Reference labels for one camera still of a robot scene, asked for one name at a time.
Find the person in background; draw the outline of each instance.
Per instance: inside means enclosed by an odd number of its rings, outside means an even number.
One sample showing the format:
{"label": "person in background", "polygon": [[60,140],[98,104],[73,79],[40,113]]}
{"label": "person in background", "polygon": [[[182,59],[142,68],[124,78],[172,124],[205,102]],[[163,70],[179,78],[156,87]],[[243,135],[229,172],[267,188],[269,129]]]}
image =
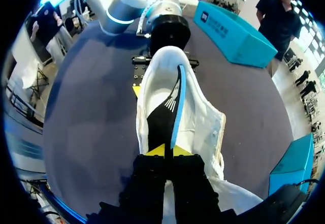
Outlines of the person in background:
{"label": "person in background", "polygon": [[311,131],[314,133],[320,129],[321,122],[317,121],[311,126]]}
{"label": "person in background", "polygon": [[37,15],[34,14],[30,17],[30,25],[27,29],[29,33],[31,33],[30,41],[34,42],[35,39],[38,39],[50,53],[55,64],[59,67],[63,63],[64,55],[58,40],[61,41],[67,51],[72,47],[73,40],[58,14],[55,11],[49,11],[50,8],[48,8],[48,10],[46,8],[47,6],[50,7],[52,5],[47,2],[40,7],[42,8],[40,10],[44,11],[46,24],[39,26]]}
{"label": "person in background", "polygon": [[290,72],[293,72],[296,68],[298,68],[298,67],[301,65],[301,63],[302,63],[303,61],[304,61],[304,60],[298,58],[298,59],[296,60],[295,64],[293,64],[293,66],[289,69]]}
{"label": "person in background", "polygon": [[256,5],[256,15],[261,24],[258,31],[278,50],[267,66],[271,77],[276,73],[290,41],[299,38],[302,28],[291,1],[293,0],[260,0]]}
{"label": "person in background", "polygon": [[304,71],[304,73],[300,76],[300,78],[298,78],[295,81],[296,86],[298,87],[300,84],[305,82],[309,78],[309,74],[310,74],[310,71]]}
{"label": "person in background", "polygon": [[304,98],[310,92],[316,93],[316,81],[310,81],[307,83],[306,87],[300,92],[301,98]]}

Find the printed logo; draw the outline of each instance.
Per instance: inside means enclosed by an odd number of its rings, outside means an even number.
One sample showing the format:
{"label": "printed logo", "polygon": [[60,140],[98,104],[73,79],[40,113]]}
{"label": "printed logo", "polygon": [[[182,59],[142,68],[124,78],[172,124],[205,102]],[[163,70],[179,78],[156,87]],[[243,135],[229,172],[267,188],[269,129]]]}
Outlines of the printed logo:
{"label": "printed logo", "polygon": [[172,112],[174,112],[175,105],[176,105],[175,99],[178,96],[179,83],[180,83],[180,80],[177,81],[177,83],[176,83],[176,85],[174,87],[174,90],[171,93],[171,97],[165,103],[165,106]]}
{"label": "printed logo", "polygon": [[203,12],[201,15],[201,20],[205,23],[208,20],[209,14],[207,12]]}

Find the cyan display stand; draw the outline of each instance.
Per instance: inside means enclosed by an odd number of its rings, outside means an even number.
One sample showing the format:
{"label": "cyan display stand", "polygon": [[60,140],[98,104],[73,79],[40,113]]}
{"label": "cyan display stand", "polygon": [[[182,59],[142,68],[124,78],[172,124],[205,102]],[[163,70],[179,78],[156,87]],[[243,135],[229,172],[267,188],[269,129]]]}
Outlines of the cyan display stand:
{"label": "cyan display stand", "polygon": [[[299,183],[309,179],[313,167],[313,135],[308,134],[292,141],[280,162],[270,174],[269,196],[284,184]],[[307,192],[308,183],[301,185],[301,191]]]}
{"label": "cyan display stand", "polygon": [[216,5],[199,2],[194,22],[229,62],[265,68],[277,53],[273,45],[248,22]]}

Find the white sneaker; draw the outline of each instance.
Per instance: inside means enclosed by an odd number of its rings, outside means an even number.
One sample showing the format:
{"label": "white sneaker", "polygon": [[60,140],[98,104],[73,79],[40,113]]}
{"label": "white sneaker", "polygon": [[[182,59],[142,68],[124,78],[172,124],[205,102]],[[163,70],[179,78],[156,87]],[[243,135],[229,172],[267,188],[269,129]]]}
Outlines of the white sneaker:
{"label": "white sneaker", "polygon": [[[136,129],[140,153],[146,154],[169,139],[172,147],[176,144],[199,154],[207,176],[223,179],[220,151],[224,126],[225,115],[204,97],[185,53],[174,46],[159,49],[144,75],[138,97]],[[151,128],[159,128],[160,132],[150,132]]]}

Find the round platform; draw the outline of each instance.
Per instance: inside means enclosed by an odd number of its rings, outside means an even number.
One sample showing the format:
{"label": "round platform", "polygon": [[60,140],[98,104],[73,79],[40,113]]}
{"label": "round platform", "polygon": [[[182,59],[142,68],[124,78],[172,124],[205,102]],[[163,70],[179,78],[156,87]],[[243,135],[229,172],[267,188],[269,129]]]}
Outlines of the round platform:
{"label": "round platform", "polygon": [[[265,69],[226,61],[192,20],[185,51],[199,61],[205,97],[226,115],[225,179],[265,198],[269,174],[293,140],[283,101]],[[133,55],[138,20],[117,37],[91,23],[68,52],[48,100],[45,163],[53,192],[81,215],[118,203],[138,154]]]}

